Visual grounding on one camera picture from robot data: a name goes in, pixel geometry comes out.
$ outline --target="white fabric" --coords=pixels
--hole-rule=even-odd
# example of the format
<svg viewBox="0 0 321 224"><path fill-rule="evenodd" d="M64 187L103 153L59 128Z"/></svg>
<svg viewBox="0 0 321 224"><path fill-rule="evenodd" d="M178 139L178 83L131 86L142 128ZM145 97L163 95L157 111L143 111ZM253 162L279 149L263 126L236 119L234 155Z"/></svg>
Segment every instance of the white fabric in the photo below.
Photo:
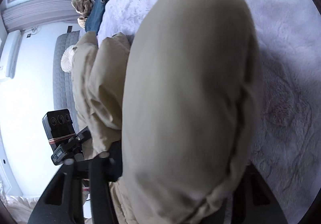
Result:
<svg viewBox="0 0 321 224"><path fill-rule="evenodd" d="M39 198L27 199L24 197L7 196L7 210L17 224L27 224L30 215Z"/></svg>
<svg viewBox="0 0 321 224"><path fill-rule="evenodd" d="M76 45L70 45L68 47L61 58L61 69L65 73L71 73L72 68L72 62L73 62L73 55L75 54L75 51L77 49Z"/></svg>

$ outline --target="white door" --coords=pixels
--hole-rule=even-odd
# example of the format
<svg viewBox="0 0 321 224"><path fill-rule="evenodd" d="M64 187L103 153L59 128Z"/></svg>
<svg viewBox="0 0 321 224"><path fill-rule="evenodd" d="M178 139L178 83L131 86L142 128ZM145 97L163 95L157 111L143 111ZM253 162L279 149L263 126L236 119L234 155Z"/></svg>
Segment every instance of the white door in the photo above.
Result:
<svg viewBox="0 0 321 224"><path fill-rule="evenodd" d="M3 182L4 192L7 196L22 196L22 191L11 171L8 158L5 155L5 150L0 132L0 177Z"/></svg>

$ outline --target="wrinkled fabric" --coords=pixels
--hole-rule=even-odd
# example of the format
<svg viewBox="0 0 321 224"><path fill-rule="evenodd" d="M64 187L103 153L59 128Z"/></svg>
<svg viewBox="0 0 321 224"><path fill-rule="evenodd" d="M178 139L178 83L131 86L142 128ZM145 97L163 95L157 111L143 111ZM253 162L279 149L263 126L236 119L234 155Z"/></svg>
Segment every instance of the wrinkled fabric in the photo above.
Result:
<svg viewBox="0 0 321 224"><path fill-rule="evenodd" d="M73 56L73 98L79 128L88 126L92 139L83 144L85 159L107 151L121 139L122 101L130 44L119 33L98 48L94 32L76 44Z"/></svg>
<svg viewBox="0 0 321 224"><path fill-rule="evenodd" d="M116 32L134 38L156 1L110 0L98 42ZM321 186L321 15L313 0L246 2L256 26L265 84L251 161L288 223L297 224Z"/></svg>
<svg viewBox="0 0 321 224"><path fill-rule="evenodd" d="M24 197L7 196L7 210L17 224L27 224L30 215L39 198L27 199Z"/></svg>
<svg viewBox="0 0 321 224"><path fill-rule="evenodd" d="M75 45L70 45L64 51L61 57L60 66L65 73L71 73L73 55L75 54L76 50L77 50L77 47Z"/></svg>
<svg viewBox="0 0 321 224"><path fill-rule="evenodd" d="M7 199L5 197L4 185L1 179L1 176L0 176L0 200L2 201L5 207L8 205Z"/></svg>
<svg viewBox="0 0 321 224"><path fill-rule="evenodd" d="M244 0L158 0L135 35L123 182L139 224L199 223L244 173L262 101Z"/></svg>
<svg viewBox="0 0 321 224"><path fill-rule="evenodd" d="M91 0L72 0L73 7L77 13L81 13L80 18L87 18L92 10L93 3Z"/></svg>

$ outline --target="beige pants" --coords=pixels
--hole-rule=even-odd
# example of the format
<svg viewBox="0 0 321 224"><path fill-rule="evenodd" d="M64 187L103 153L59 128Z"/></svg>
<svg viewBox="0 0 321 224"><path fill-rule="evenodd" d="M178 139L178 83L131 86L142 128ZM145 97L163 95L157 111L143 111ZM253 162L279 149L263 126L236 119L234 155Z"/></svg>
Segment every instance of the beige pants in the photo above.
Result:
<svg viewBox="0 0 321 224"><path fill-rule="evenodd" d="M197 223L237 187L262 77L244 0L158 0L129 55L123 180L139 224Z"/></svg>

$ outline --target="white round cushion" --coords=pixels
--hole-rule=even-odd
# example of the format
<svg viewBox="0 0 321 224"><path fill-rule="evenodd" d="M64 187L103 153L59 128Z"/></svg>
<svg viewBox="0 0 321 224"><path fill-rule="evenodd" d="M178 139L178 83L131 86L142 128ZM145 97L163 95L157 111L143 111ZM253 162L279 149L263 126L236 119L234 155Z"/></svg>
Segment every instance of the white round cushion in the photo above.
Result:
<svg viewBox="0 0 321 224"><path fill-rule="evenodd" d="M64 52L61 58L61 69L65 73L71 73L73 55L77 49L76 45L70 45Z"/></svg>

